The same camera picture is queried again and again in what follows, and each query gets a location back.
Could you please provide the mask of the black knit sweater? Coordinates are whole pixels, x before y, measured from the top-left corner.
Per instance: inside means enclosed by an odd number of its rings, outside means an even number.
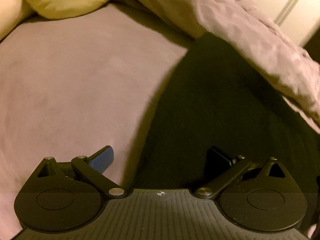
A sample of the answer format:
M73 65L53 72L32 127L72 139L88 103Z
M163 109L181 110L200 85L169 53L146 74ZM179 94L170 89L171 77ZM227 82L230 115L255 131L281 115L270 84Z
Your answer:
M308 202L301 229L317 222L318 133L230 44L206 34L159 98L133 187L201 187L238 155L278 157Z

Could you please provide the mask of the lilac crumpled duvet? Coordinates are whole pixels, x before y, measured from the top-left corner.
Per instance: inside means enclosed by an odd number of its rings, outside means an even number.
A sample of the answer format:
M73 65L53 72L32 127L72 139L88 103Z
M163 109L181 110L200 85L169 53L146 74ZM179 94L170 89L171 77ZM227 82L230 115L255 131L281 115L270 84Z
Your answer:
M193 38L206 32L230 43L319 131L319 64L251 0L138 0Z

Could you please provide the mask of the lilac bed sheet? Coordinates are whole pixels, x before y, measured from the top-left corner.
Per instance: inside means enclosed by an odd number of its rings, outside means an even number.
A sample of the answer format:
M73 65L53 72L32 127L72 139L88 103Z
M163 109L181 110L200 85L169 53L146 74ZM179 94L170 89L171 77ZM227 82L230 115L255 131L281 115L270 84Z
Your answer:
M158 98L191 43L121 4L33 17L1 42L1 239L20 232L14 200L44 157L70 161L110 145L105 176L132 184Z

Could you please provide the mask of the white wardrobe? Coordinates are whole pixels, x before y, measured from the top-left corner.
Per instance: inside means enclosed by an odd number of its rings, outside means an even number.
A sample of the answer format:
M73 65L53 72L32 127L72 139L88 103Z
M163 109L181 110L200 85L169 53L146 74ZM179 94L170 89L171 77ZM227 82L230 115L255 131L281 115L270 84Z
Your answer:
M304 46L319 28L319 0L252 0L295 44Z

